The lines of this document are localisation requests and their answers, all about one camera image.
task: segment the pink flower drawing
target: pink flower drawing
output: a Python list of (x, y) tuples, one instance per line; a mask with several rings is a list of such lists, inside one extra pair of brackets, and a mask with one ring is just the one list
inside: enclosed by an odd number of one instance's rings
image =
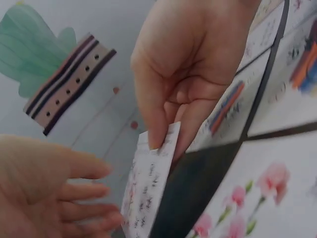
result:
[(211, 217), (208, 214), (202, 214), (196, 224), (194, 225), (195, 236), (200, 236), (201, 238), (207, 238), (209, 236), (209, 231), (212, 228)]
[(243, 238), (246, 235), (246, 222), (240, 215), (235, 216), (221, 238)]
[(245, 196), (245, 188), (242, 186), (236, 186), (233, 189), (231, 196), (225, 197), (224, 205), (231, 206), (233, 203), (235, 203), (238, 208), (241, 208), (243, 207)]
[(257, 186), (260, 187), (263, 197), (274, 195), (278, 205), (287, 192), (287, 182), (290, 172), (283, 163), (272, 163), (260, 176)]

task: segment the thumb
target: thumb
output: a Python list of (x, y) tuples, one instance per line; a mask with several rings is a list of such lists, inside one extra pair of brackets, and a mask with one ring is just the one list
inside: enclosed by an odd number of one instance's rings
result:
[(8, 197), (34, 204), (67, 179), (99, 179), (110, 168), (92, 154), (39, 140), (0, 136), (0, 187)]
[(168, 121), (164, 110), (166, 101), (163, 78), (146, 62), (132, 58), (135, 92), (139, 110), (149, 130), (150, 149), (162, 146), (168, 130)]

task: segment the green stem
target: green stem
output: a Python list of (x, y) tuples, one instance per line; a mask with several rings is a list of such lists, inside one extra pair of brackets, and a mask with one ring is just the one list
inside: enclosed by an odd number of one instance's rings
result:
[(197, 238), (198, 237), (198, 234), (197, 233), (195, 233), (193, 236), (192, 236), (192, 238)]
[(256, 212), (258, 211), (258, 209), (260, 208), (260, 206), (261, 206), (264, 202), (265, 202), (265, 197), (264, 197), (264, 196), (261, 196), (260, 199), (259, 199), (259, 201), (258, 201), (258, 203), (257, 203), (257, 205), (256, 205), (256, 207), (255, 207), (255, 209), (253, 210), (251, 216), (250, 216), (249, 219), (248, 219), (249, 222), (253, 219), (254, 215), (256, 214)]

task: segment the finger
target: finger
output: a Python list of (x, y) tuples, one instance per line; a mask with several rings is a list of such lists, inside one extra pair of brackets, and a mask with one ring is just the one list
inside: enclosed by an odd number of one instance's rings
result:
[(57, 199), (63, 201), (86, 200), (107, 195), (109, 188), (103, 184), (69, 184), (66, 183), (60, 189)]
[(62, 221), (80, 221), (92, 217), (101, 217), (107, 213), (119, 212), (111, 204), (84, 205), (72, 202), (59, 202), (58, 212)]
[(132, 69), (139, 110), (149, 130), (149, 146), (157, 149), (162, 146), (168, 130), (163, 78), (140, 59), (133, 61)]
[(14, 135), (0, 136), (1, 173), (34, 204), (56, 192), (68, 178), (99, 179), (110, 167), (93, 154)]
[(169, 96), (171, 102), (188, 104), (197, 99), (218, 100), (229, 84), (216, 84), (201, 77), (192, 76), (182, 80)]
[(62, 234), (67, 238), (80, 238), (100, 232), (109, 232), (120, 226), (123, 218), (120, 213), (111, 213), (99, 221), (89, 224), (63, 223)]
[(200, 126), (211, 114), (216, 104), (216, 100), (196, 100), (187, 105), (181, 118), (181, 127), (173, 159), (174, 162), (176, 162), (190, 146)]
[(166, 113), (167, 123), (172, 124), (175, 122), (175, 117), (180, 105), (177, 103), (165, 102), (164, 110)]

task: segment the paper card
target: paper card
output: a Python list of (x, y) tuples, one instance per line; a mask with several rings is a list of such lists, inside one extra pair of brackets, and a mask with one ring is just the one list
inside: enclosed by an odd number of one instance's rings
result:
[(284, 2), (249, 34), (238, 70), (249, 64), (273, 44), (282, 18), (283, 8)]
[[(304, 52), (310, 32), (313, 32), (314, 37), (317, 36), (317, 28), (312, 30), (316, 18), (317, 14), (311, 16), (281, 40), (264, 95), (248, 132), (249, 136), (317, 120), (317, 111), (314, 109), (317, 103), (317, 98), (314, 96), (316, 74), (313, 75), (315, 66), (312, 64), (314, 55), (316, 57), (317, 54), (312, 52), (312, 58), (311, 56), (307, 58), (310, 51)], [(307, 67), (301, 66), (302, 62), (305, 63), (305, 59), (311, 64), (308, 74), (306, 74)], [(303, 75), (308, 75), (309, 80), (304, 80), (302, 77), (296, 79), (302, 82), (300, 85), (296, 85), (297, 82), (294, 84), (291, 78), (295, 75), (293, 74), (295, 69), (302, 69)]]
[(257, 94), (270, 50), (239, 73), (211, 115), (200, 127), (187, 152), (239, 140)]
[(284, 0), (262, 0), (250, 27), (252, 32)]
[(290, 0), (284, 36), (317, 11), (316, 0)]
[(315, 238), (316, 140), (245, 142), (187, 238)]
[(164, 145), (150, 150), (148, 132), (140, 134), (121, 213), (126, 238), (150, 235), (173, 159), (180, 122), (171, 124)]

